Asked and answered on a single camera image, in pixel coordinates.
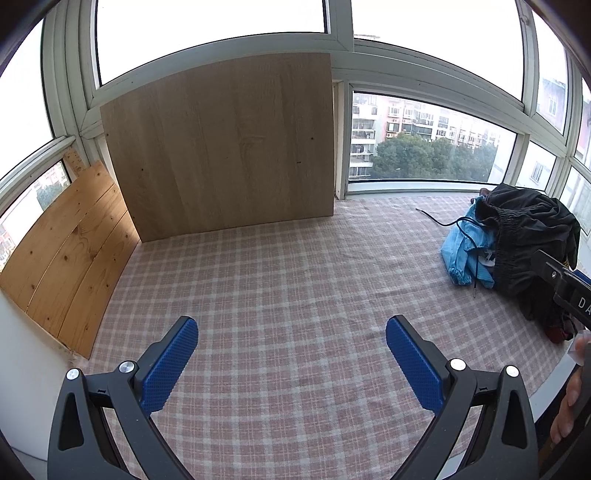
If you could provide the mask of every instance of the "drawstring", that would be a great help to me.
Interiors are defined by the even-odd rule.
[[[470,217],[460,217],[456,220],[454,220],[452,223],[441,223],[439,220],[437,220],[436,218],[433,218],[431,215],[429,215],[427,212],[425,212],[425,210],[421,210],[420,208],[416,208],[415,210],[424,213],[425,215],[427,215],[431,220],[433,220],[433,222],[435,222],[438,225],[441,226],[452,226],[452,225],[457,225],[457,227],[460,229],[460,231],[464,234],[465,237],[468,238],[468,240],[470,242],[472,242],[472,245],[474,245],[474,249],[478,250],[478,246],[476,244],[476,242],[472,239],[472,237],[470,235],[468,235],[460,226],[460,222],[464,221],[464,222],[468,222],[471,223],[472,225],[476,225],[480,228],[482,228],[484,230],[484,225],[482,225],[481,223],[477,222],[476,220],[474,220],[474,218],[470,218]],[[476,298],[476,283],[478,282],[478,264],[480,262],[478,261],[478,252],[476,252],[476,274],[474,277],[474,294],[473,297]]]

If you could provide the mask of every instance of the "pink checkered fabric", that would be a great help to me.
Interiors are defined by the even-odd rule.
[[[469,197],[353,199],[332,218],[140,244],[84,371],[137,359],[189,315],[199,345],[152,417],[195,478],[390,478],[432,418],[386,346],[392,315],[472,368],[518,366],[530,394],[564,353],[514,302],[454,286],[449,229],[416,207],[450,222]]]

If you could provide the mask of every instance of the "finger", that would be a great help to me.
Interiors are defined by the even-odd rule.
[[[581,394],[581,369],[579,368],[572,377],[570,377],[569,383],[566,385],[566,400],[569,407],[572,407],[579,395]]]
[[[560,430],[558,429],[558,419],[554,419],[552,422],[552,426],[550,427],[550,438],[554,444],[558,443],[562,440],[562,435],[560,434]]]
[[[591,337],[590,336],[579,337],[579,338],[577,338],[574,341],[574,350],[579,355],[584,355],[584,353],[585,353],[585,347],[587,346],[588,343],[591,343]]]
[[[560,431],[560,436],[562,438],[567,437],[569,433],[572,432],[574,418],[566,396],[562,399],[562,402],[560,402],[560,411],[558,412],[558,415],[556,415],[556,422],[558,423],[558,430]]]

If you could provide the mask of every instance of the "wooden board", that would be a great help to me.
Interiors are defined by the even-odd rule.
[[[58,340],[90,357],[111,294],[139,236],[126,212],[88,269],[61,326]]]
[[[100,112],[142,241],[333,214],[328,54],[197,67]]]
[[[57,337],[78,287],[115,225],[127,211],[116,185],[88,211],[51,261],[27,314]]]
[[[74,147],[68,148],[61,159],[72,169],[76,177],[79,177],[82,171],[86,169],[86,165]]]
[[[0,274],[0,287],[23,310],[73,229],[111,188],[113,179],[98,162],[86,169],[52,202],[27,232]]]

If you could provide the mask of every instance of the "pine wood plank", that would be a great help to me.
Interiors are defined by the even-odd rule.
[[[23,310],[56,252],[88,210],[111,188],[113,179],[98,162],[87,168],[41,214],[0,274],[0,287]]]
[[[74,296],[58,340],[85,358],[90,357],[103,314],[138,241],[137,231],[126,212],[93,260]]]
[[[95,203],[51,261],[29,303],[27,314],[54,337],[84,276],[107,237],[127,211],[116,185]]]
[[[74,147],[68,148],[61,159],[74,171],[76,177],[86,170],[86,165]]]

